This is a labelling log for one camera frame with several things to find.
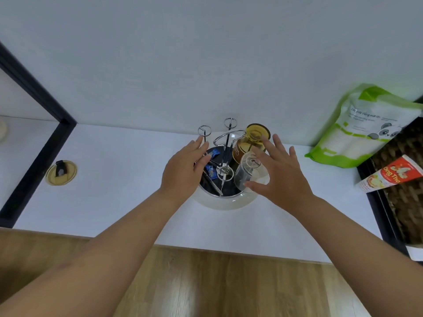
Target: woven basket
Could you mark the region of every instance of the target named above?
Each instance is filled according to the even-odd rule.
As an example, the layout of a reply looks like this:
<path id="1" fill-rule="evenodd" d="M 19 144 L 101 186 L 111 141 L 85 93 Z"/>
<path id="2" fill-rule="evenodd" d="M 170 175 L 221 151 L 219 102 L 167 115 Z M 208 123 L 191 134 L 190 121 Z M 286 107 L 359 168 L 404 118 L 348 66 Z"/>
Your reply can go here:
<path id="1" fill-rule="evenodd" d="M 371 159 L 376 170 L 407 155 L 423 167 L 423 118 L 410 123 Z M 383 190 L 405 243 L 423 248 L 423 177 Z"/>

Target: person's left hand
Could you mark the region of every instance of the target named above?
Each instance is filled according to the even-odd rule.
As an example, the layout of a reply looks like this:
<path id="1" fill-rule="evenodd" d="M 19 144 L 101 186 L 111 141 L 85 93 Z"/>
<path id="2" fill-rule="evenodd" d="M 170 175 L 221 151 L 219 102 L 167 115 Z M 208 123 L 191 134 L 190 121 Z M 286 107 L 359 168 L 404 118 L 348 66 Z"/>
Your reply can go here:
<path id="1" fill-rule="evenodd" d="M 159 191 L 166 198 L 176 202 L 178 207 L 194 193 L 200 183 L 204 166 L 211 158 L 210 155 L 203 156 L 209 143 L 205 142 L 200 147 L 202 141 L 202 136 L 195 141 L 192 140 L 173 155 L 163 171 Z"/>

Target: green and white plastic bag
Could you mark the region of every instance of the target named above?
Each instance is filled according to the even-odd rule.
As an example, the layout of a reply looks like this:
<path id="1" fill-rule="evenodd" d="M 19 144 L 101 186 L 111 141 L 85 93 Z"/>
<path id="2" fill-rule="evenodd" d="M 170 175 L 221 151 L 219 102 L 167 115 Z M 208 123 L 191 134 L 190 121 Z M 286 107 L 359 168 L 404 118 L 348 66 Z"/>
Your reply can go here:
<path id="1" fill-rule="evenodd" d="M 344 96 L 341 113 L 306 157 L 342 168 L 360 165 L 419 117 L 423 105 L 375 85 L 362 84 Z"/>

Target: blue packet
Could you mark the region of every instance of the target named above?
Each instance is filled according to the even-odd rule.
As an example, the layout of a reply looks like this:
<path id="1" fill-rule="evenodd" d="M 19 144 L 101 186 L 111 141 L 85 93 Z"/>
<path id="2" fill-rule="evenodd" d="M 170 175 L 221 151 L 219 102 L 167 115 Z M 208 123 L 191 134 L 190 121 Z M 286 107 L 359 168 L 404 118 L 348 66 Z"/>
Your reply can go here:
<path id="1" fill-rule="evenodd" d="M 210 151 L 208 153 L 209 155 L 211 155 L 211 158 L 213 159 L 214 157 L 216 157 L 217 155 L 220 155 L 220 152 L 217 148 L 214 148 L 212 151 Z"/>
<path id="2" fill-rule="evenodd" d="M 212 165 L 208 164 L 205 168 L 211 180 L 217 179 L 217 172 Z"/>

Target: panda face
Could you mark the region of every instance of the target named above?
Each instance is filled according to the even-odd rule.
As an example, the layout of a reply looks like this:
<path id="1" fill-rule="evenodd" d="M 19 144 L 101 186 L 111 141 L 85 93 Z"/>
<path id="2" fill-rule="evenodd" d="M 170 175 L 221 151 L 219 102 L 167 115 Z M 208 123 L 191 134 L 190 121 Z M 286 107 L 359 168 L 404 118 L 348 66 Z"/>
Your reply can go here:
<path id="1" fill-rule="evenodd" d="M 394 138 L 400 131 L 400 126 L 392 125 L 389 127 L 384 127 L 381 131 L 379 131 L 379 136 Z"/>

